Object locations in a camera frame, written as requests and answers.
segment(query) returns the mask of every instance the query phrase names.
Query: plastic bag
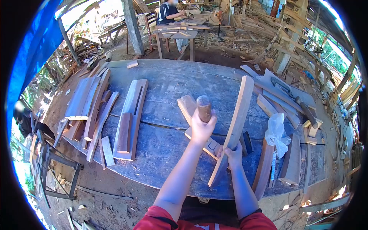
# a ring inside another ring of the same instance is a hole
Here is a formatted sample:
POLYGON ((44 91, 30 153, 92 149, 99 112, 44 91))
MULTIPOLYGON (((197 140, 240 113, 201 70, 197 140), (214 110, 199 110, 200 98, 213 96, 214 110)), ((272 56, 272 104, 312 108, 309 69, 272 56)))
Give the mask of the plastic bag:
POLYGON ((291 142, 289 136, 283 136, 284 133, 284 114, 276 113, 268 119, 268 129, 265 132, 265 138, 268 145, 276 146, 277 156, 282 158, 289 149, 287 146, 291 142))

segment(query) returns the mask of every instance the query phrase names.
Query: red shirt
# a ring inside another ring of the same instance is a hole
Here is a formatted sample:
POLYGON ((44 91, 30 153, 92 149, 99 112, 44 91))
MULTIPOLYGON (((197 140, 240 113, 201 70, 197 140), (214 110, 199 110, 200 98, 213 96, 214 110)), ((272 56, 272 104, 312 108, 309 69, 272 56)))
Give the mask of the red shirt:
MULTIPOLYGON (((175 222, 171 215, 163 208, 151 206, 144 217, 135 225, 133 230, 172 230, 172 226, 177 224, 178 230, 236 230, 237 228, 216 223, 192 224, 185 220, 175 222)), ((251 230, 277 230, 273 222, 263 213, 253 213, 242 220, 240 229, 251 230)))

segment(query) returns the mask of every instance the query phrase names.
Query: wooden chair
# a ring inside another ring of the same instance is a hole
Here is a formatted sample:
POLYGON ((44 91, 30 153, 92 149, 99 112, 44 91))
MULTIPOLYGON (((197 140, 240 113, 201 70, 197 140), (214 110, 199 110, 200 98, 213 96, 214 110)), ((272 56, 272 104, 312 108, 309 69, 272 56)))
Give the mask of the wooden chair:
MULTIPOLYGON (((151 33, 151 29, 149 27, 154 22, 157 22, 156 12, 147 13, 145 17, 145 24, 146 24, 147 31, 148 31, 149 49, 151 50, 151 52, 153 51, 153 46, 157 46, 157 43, 152 43, 152 38, 158 39, 156 34, 151 33)), ((170 38, 164 38, 164 39, 166 42, 163 45, 166 46, 166 50, 170 52, 170 46, 169 46, 170 38)))

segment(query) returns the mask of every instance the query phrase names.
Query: wooden workbench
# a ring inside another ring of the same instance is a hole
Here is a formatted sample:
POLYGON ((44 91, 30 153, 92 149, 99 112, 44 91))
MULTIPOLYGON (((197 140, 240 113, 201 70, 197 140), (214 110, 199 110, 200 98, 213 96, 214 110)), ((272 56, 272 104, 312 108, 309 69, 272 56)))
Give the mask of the wooden workbench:
MULTIPOLYGON (((136 79, 148 79, 148 90, 143 106, 141 124, 139 126, 137 153, 135 161, 115 159, 115 165, 108 168, 122 176, 145 185, 160 188, 175 164, 182 156, 189 139, 184 131, 189 127, 182 115, 177 99, 191 93, 194 98, 207 94, 212 100, 212 107, 218 115, 217 124, 212 138, 220 144, 224 143, 233 111, 235 108, 243 70, 217 66, 206 63, 177 60, 138 60, 139 65, 127 69, 130 60, 112 61, 106 63, 111 70, 109 89, 119 91, 110 115, 102 130, 102 137, 109 136, 111 145, 115 140, 119 116, 123 107, 130 83, 136 79)), ((253 93, 244 130, 249 131, 254 152, 243 157, 243 167, 250 185, 253 184, 261 155, 262 140, 268 128, 268 116, 256 103, 257 96, 253 93)), ((289 120, 285 120, 285 131, 288 135, 297 133, 304 142, 302 126, 293 129, 289 120)), ((317 139, 326 134, 317 132, 317 139)), ((74 147, 85 155, 87 151, 81 148, 81 141, 67 139, 74 147)), ((325 179, 324 154, 326 147, 321 142, 312 146, 311 176, 309 185, 325 179)), ((93 160, 101 163, 99 146, 93 160)), ((282 161, 276 167, 278 176, 282 161)), ((220 184, 209 188, 207 183, 215 167, 216 161, 203 152, 194 175, 189 195, 214 199, 234 199, 230 172, 222 178, 220 184)), ((305 161, 301 164, 302 175, 299 188, 304 186, 305 161)), ((295 190, 276 180, 274 188, 266 188, 264 196, 284 194, 295 190)))

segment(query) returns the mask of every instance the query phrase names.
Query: blue tarp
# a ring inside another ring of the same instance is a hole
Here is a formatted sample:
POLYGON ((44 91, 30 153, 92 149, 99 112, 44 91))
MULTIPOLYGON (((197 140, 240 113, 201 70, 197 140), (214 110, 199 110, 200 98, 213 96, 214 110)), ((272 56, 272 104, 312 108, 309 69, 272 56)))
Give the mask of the blue tarp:
POLYGON ((61 0, 45 0, 24 36, 10 76, 6 118, 10 142, 14 104, 47 59, 63 41, 55 11, 61 0))

